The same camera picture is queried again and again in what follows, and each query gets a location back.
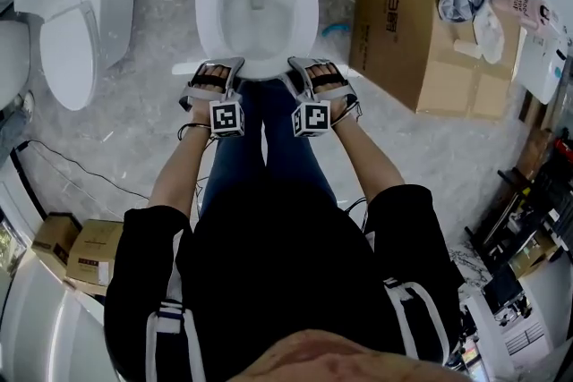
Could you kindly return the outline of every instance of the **cardboard box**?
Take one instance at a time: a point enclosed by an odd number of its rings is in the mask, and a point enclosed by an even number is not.
[[[60,280],[65,277],[68,257],[80,233],[79,224],[71,216],[49,215],[32,243],[32,250]]]
[[[123,223],[88,220],[70,251],[66,280],[85,293],[105,295],[123,230]]]
[[[438,0],[356,0],[350,66],[416,112],[497,120],[505,111],[519,40],[517,20],[498,17],[505,33],[499,63],[454,50],[475,43],[471,21],[442,21]]]
[[[527,276],[539,268],[558,247],[545,231],[535,233],[526,246],[509,262],[516,278]]]

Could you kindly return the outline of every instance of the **blue jeans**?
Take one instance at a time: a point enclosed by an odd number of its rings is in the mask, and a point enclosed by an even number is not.
[[[291,114],[297,104],[285,84],[281,80],[243,81],[238,92],[243,96],[244,136],[218,141],[201,215],[222,191],[264,179],[313,185],[325,191],[336,205],[311,143],[293,134]],[[261,152],[262,123],[269,146],[266,165]]]
[[[16,147],[16,142],[28,124],[28,114],[21,108],[16,109],[8,118],[0,122],[0,167]]]

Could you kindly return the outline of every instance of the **tiled floor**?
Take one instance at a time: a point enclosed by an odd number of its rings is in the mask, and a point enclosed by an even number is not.
[[[187,118],[177,104],[185,77],[173,76],[171,68],[204,57],[194,4],[194,0],[135,0],[126,57],[100,78],[90,106],[74,113],[59,106],[47,88],[38,55],[39,21],[29,18],[29,86],[37,111],[24,137],[42,140],[125,189],[149,196]],[[349,36],[336,31],[322,38],[320,31],[333,22],[349,24],[354,0],[320,0],[320,6],[319,39],[312,53],[343,64]],[[496,170],[513,166],[524,144],[526,129],[517,120],[522,89],[512,89],[506,118],[489,123],[414,115],[366,79],[353,83],[363,103],[361,125],[408,182],[432,190],[448,241],[463,238],[463,227],[474,225],[489,203],[498,184]],[[334,135],[312,140],[312,145],[341,205],[359,198],[358,182]],[[214,150],[205,155],[201,177],[209,174]],[[71,211],[80,220],[118,219],[125,210],[145,205],[144,199],[85,174],[39,144],[22,151],[21,161],[47,211]],[[355,213],[362,219],[361,209]]]

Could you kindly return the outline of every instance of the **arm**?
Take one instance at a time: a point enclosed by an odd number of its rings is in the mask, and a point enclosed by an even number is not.
[[[209,120],[201,123],[210,124]],[[159,173],[148,207],[169,206],[188,218],[191,216],[197,174],[209,135],[210,132],[201,127],[187,129],[183,140]]]
[[[364,196],[370,204],[378,193],[404,184],[404,179],[389,158],[362,130],[352,116],[334,127],[358,176]]]

